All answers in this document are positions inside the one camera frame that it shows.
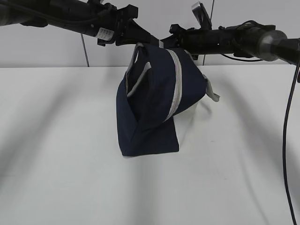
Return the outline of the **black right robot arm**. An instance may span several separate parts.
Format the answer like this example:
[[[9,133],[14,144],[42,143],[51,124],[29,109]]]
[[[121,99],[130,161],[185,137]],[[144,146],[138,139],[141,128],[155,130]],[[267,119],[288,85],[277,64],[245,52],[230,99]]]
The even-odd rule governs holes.
[[[162,40],[164,48],[183,48],[191,55],[233,54],[239,58],[256,57],[261,61],[300,62],[300,40],[288,38],[274,25],[246,21],[241,25],[217,30],[170,27],[171,36]]]

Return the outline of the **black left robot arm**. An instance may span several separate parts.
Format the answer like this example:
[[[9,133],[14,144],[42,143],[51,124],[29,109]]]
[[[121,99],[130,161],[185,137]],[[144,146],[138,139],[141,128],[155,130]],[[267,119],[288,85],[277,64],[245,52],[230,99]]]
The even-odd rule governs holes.
[[[48,25],[97,39],[101,46],[147,43],[159,46],[161,41],[140,27],[135,19],[138,7],[116,8],[101,0],[2,0],[1,26],[21,24],[43,28]]]

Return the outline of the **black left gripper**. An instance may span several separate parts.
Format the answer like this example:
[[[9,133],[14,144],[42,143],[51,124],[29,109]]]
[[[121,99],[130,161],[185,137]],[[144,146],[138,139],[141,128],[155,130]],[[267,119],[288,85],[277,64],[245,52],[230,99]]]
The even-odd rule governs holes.
[[[159,46],[159,39],[139,26],[133,19],[138,17],[138,7],[127,5],[111,11],[100,18],[97,25],[97,44],[100,46],[135,45],[137,43]]]

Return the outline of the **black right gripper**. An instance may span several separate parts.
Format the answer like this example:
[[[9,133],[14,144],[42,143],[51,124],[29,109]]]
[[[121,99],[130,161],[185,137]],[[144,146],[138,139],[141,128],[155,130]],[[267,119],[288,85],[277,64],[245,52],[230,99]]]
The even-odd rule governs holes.
[[[172,24],[169,32],[171,36],[159,40],[159,47],[164,49],[182,48],[187,50],[192,60],[198,60],[199,55],[192,53],[192,45],[188,42],[189,29],[184,29],[179,24]]]

